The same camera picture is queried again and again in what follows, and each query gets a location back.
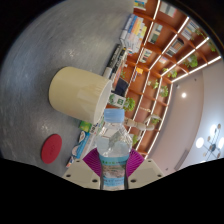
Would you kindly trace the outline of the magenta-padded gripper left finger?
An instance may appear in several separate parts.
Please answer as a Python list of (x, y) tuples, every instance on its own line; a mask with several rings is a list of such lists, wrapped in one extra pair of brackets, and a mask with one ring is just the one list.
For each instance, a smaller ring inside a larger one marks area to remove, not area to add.
[(101, 163), (97, 149), (83, 159), (75, 159), (63, 178), (83, 188), (100, 189)]

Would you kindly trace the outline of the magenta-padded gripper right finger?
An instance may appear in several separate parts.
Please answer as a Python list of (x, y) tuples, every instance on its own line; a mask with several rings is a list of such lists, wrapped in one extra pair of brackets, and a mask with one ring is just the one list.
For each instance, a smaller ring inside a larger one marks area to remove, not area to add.
[(163, 177), (163, 172), (152, 159), (144, 159), (136, 150), (131, 150), (126, 163), (126, 184), (128, 189), (144, 187)]

